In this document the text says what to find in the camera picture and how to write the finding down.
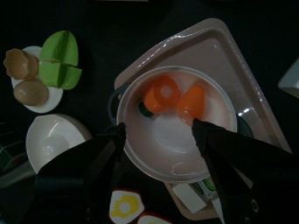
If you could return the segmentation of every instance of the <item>dark background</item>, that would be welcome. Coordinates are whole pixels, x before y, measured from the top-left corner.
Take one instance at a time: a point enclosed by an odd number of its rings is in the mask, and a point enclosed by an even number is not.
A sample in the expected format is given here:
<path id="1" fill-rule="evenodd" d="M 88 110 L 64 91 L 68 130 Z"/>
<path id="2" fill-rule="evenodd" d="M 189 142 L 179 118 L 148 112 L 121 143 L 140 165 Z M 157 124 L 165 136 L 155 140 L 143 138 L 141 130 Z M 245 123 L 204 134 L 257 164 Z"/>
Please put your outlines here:
<path id="1" fill-rule="evenodd" d="M 299 153 L 299 99 L 276 87 L 299 56 L 296 0 L 155 0 L 149 3 L 9 0 L 1 1 L 0 8 L 1 60 L 5 58 L 5 51 L 12 48 L 41 46 L 56 31 L 69 30 L 73 33 L 78 43 L 78 67 L 82 68 L 82 75 L 78 85 L 70 91 L 64 91 L 60 105 L 50 113 L 77 118 L 93 135 L 109 126 L 107 101 L 113 91 L 115 78 L 121 71 L 155 44 L 175 33 L 205 18 L 219 18 L 236 40 L 289 147 L 295 154 Z M 14 100 L 4 66 L 0 69 L 0 116 L 25 137 L 33 118 L 40 114 Z M 157 193 L 147 191 L 148 195 L 156 197 L 167 193 L 161 183 L 149 180 L 139 171 L 135 172 L 139 178 L 156 186 Z M 26 190 L 32 189 L 32 184 L 30 178 L 0 190 L 0 208 L 14 223 L 24 215 L 22 210 L 32 197 L 32 191 Z M 161 200 L 156 201 L 156 205 L 168 206 L 167 211 L 161 211 L 167 213 L 172 208 L 179 213 L 171 199 L 167 198 L 165 201 L 165 204 Z M 181 217 L 175 213 L 165 215 L 179 220 Z"/>

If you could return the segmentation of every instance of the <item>small bowl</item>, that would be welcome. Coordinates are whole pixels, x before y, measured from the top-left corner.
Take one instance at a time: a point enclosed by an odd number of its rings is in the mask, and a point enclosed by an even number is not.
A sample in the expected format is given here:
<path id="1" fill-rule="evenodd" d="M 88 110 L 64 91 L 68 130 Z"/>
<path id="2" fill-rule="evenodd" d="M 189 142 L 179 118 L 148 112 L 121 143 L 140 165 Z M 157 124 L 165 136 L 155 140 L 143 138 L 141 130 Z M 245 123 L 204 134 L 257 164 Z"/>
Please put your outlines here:
<path id="1" fill-rule="evenodd" d="M 25 149 L 37 173 L 64 151 L 92 138 L 85 126 L 68 115 L 37 116 L 26 132 Z"/>
<path id="2" fill-rule="evenodd" d="M 125 154 L 135 166 L 165 183 L 192 183 L 209 176 L 192 136 L 192 127 L 173 110 L 145 117 L 139 110 L 145 90 L 156 77 L 169 76 L 184 94 L 193 84 L 205 93 L 201 120 L 233 132 L 237 118 L 229 97 L 217 82 L 184 66 L 164 66 L 145 72 L 128 86 L 117 107 L 116 123 L 125 124 Z"/>
<path id="3" fill-rule="evenodd" d="M 25 51 L 12 49 L 5 52 L 4 67 L 12 78 L 28 80 L 37 74 L 38 60 Z"/>

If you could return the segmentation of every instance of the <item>orange carrot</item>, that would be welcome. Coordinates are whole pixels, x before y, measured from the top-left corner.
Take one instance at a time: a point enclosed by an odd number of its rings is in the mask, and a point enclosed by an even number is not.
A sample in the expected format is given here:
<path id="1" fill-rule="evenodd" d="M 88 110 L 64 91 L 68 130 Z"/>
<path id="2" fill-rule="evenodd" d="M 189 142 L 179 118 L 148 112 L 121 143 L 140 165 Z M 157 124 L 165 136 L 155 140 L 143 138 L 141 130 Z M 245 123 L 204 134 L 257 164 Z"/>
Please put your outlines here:
<path id="1" fill-rule="evenodd" d="M 201 120 L 204 98 L 203 87 L 200 85 L 195 85 L 187 90 L 175 106 L 176 115 L 191 126 L 193 118 Z"/>
<path id="2" fill-rule="evenodd" d="M 144 106 L 153 114 L 161 114 L 173 108 L 180 98 L 180 89 L 169 76 L 160 76 L 153 80 L 144 93 Z"/>

